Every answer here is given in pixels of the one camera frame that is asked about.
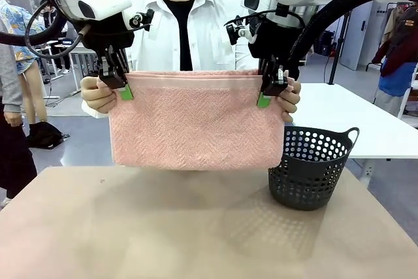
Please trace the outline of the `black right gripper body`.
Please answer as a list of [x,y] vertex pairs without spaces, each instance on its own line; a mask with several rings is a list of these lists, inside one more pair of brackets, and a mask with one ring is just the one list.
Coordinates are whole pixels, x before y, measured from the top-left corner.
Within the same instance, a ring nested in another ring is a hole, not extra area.
[[254,12],[246,18],[252,35],[249,51],[255,59],[287,60],[301,34],[301,17],[289,9]]

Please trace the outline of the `bystander hand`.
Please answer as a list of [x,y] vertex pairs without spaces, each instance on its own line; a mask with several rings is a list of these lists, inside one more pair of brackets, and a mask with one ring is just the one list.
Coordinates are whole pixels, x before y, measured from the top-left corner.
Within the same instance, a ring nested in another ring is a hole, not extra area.
[[22,113],[20,111],[12,112],[12,111],[4,109],[4,117],[5,117],[6,122],[11,127],[21,127],[23,124]]

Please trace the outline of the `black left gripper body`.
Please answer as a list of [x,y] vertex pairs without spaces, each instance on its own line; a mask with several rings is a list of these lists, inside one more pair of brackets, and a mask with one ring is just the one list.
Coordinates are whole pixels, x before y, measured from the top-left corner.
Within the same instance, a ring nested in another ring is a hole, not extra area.
[[80,31],[87,25],[90,26],[90,29],[84,35],[82,44],[101,57],[105,55],[105,50],[110,46],[113,50],[123,50],[130,47],[133,43],[134,34],[127,29],[122,12],[101,21],[75,20],[75,30],[77,31]]

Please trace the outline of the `person's left hand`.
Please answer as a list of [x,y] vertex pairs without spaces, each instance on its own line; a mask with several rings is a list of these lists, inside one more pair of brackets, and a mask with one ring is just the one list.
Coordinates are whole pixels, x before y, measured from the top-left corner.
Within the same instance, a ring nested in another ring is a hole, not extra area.
[[280,94],[278,100],[283,109],[284,122],[291,123],[293,121],[292,114],[297,111],[297,105],[300,102],[301,84],[293,78],[288,78],[288,84],[288,88]]

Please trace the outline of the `person's right hand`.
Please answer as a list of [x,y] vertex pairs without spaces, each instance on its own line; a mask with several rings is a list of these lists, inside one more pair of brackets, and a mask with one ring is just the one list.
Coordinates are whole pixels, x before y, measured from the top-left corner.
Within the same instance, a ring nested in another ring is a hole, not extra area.
[[95,77],[87,76],[81,80],[81,97],[88,108],[101,114],[108,114],[117,103],[117,96],[107,85],[99,87]]

